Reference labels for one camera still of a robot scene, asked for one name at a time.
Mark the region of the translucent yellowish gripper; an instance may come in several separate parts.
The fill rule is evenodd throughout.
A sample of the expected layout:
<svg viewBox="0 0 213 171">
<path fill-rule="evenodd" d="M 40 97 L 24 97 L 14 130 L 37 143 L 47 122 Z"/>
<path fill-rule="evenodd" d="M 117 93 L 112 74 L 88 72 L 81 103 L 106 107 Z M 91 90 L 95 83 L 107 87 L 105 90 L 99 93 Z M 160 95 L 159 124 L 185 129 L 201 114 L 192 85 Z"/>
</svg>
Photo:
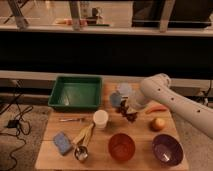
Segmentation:
<svg viewBox="0 0 213 171">
<path fill-rule="evenodd" d="M 129 106 L 135 110 L 143 109 L 148 103 L 140 90 L 133 91 L 128 99 Z"/>
</svg>

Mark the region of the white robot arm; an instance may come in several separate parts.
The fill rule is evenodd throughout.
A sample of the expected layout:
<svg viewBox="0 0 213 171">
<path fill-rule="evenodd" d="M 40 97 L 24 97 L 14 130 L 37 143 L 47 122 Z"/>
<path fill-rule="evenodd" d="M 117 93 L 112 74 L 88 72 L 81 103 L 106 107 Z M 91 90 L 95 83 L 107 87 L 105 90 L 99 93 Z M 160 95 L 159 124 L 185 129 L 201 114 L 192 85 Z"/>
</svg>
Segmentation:
<svg viewBox="0 0 213 171">
<path fill-rule="evenodd" d="M 213 109 L 175 93 L 170 85 L 171 79 L 163 73 L 144 78 L 139 88 L 129 95 L 127 103 L 139 111 L 155 100 L 213 139 Z"/>
</svg>

